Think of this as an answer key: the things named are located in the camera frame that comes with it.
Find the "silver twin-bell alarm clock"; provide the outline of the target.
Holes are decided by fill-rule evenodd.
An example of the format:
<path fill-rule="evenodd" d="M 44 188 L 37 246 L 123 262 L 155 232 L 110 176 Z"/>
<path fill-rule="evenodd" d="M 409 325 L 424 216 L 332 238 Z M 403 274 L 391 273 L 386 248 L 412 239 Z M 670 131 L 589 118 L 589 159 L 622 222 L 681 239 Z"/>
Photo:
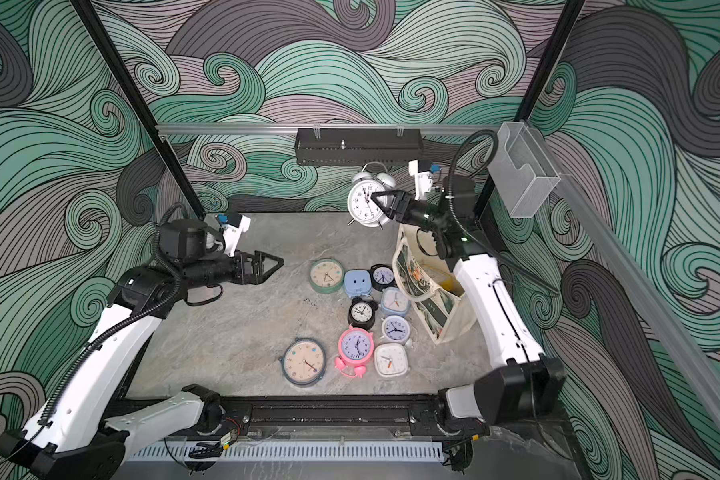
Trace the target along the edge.
<path fill-rule="evenodd" d="M 351 216 L 349 224 L 358 223 L 365 227 L 382 229 L 389 222 L 389 218 L 373 201 L 372 195 L 395 188 L 396 180 L 383 163 L 372 161 L 365 164 L 361 171 L 353 176 L 347 196 L 347 210 Z"/>

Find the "green round alarm clock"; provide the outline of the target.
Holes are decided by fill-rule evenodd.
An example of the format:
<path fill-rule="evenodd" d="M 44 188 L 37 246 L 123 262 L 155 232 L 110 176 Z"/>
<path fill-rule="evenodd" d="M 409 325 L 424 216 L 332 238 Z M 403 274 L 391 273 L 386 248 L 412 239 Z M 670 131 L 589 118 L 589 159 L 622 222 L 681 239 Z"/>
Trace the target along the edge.
<path fill-rule="evenodd" d="M 333 258 L 316 260 L 309 270 L 309 284 L 319 294 L 332 294 L 343 287 L 345 269 Z"/>

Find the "small black alarm clock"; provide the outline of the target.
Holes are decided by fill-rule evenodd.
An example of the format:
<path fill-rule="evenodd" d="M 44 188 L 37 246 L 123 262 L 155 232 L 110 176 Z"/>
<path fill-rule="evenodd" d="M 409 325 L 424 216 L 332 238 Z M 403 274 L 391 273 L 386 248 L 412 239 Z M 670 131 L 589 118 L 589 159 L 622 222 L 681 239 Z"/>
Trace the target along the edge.
<path fill-rule="evenodd" d="M 375 264 L 369 270 L 372 288 L 383 292 L 386 288 L 395 287 L 396 280 L 392 268 L 385 264 Z"/>

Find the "large round blue-rim clock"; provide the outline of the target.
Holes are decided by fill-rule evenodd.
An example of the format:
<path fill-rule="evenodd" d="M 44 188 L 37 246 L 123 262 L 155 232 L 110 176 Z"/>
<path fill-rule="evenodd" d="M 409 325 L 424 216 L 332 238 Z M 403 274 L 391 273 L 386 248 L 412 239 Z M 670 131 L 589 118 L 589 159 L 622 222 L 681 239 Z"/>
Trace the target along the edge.
<path fill-rule="evenodd" d="M 285 379 L 296 387 L 318 383 L 326 370 L 323 346 L 312 338 L 297 338 L 284 351 L 280 365 Z"/>

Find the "floral canvas tote bag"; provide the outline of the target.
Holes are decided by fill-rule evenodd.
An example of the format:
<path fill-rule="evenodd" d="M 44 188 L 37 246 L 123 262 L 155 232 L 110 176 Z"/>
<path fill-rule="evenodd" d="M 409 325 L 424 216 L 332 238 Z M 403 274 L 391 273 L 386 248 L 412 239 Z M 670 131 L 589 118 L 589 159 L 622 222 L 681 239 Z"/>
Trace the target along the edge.
<path fill-rule="evenodd" d="M 429 254 L 435 250 L 431 234 L 399 225 L 392 269 L 398 288 L 435 344 L 466 334 L 477 322 L 476 313 L 446 262 Z"/>

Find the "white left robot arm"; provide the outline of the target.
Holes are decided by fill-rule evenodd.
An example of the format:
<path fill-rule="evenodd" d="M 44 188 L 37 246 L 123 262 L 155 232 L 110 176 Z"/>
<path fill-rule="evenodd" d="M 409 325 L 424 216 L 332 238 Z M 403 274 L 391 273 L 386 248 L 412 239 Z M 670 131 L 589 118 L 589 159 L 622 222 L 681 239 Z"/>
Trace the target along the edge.
<path fill-rule="evenodd" d="M 137 354 L 177 302 L 195 288 L 260 285 L 284 261 L 237 245 L 249 217 L 221 214 L 219 225 L 165 213 L 151 250 L 156 263 L 126 271 L 109 293 L 91 339 L 75 354 L 45 404 L 0 435 L 0 458 L 40 479 L 109 479 L 133 453 L 175 432 L 228 435 L 220 395 L 197 384 L 132 414 L 107 406 Z"/>

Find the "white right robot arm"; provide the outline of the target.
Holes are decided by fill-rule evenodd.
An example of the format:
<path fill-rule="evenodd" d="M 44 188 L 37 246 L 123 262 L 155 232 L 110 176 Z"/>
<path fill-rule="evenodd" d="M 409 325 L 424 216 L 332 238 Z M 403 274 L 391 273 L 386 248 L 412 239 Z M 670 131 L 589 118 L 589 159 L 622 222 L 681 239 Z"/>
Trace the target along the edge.
<path fill-rule="evenodd" d="M 450 201 L 433 210 L 402 190 L 370 194 L 370 201 L 402 228 L 430 233 L 438 259 L 453 276 L 455 293 L 439 285 L 401 236 L 392 260 L 398 288 L 435 323 L 433 339 L 464 333 L 478 324 L 487 345 L 489 371 L 464 386 L 439 392 L 449 420 L 476 419 L 489 425 L 538 419 L 552 413 L 566 374 L 533 338 L 502 278 L 502 259 L 472 239 L 453 215 Z"/>

